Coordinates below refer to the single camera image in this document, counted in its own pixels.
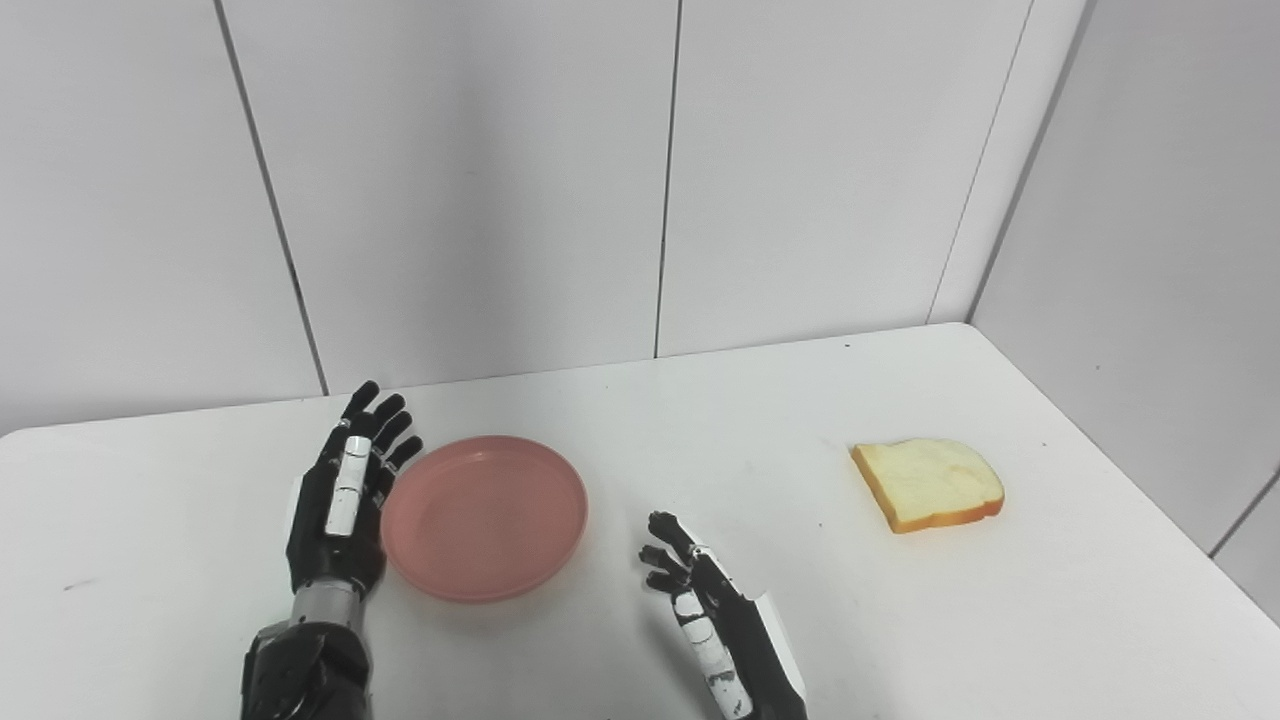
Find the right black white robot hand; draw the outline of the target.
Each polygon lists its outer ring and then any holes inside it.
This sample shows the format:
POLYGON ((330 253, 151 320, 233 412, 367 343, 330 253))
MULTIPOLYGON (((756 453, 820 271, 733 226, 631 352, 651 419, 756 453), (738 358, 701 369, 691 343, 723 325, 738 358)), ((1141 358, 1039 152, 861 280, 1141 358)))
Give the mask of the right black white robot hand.
POLYGON ((806 719, 806 688, 768 594, 745 596, 713 550, 673 514, 653 511, 657 544, 637 553, 646 585, 669 597, 675 619, 723 719, 806 719))

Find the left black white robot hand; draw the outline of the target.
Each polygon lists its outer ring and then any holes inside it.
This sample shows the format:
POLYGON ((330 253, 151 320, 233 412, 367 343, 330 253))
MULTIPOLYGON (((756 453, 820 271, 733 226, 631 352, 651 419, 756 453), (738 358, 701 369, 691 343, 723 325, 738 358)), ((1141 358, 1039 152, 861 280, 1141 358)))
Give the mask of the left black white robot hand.
POLYGON ((383 506, 401 471, 424 447, 402 395, 365 380, 351 396, 302 475, 285 546, 291 588, 342 582, 361 600, 387 568, 383 506))

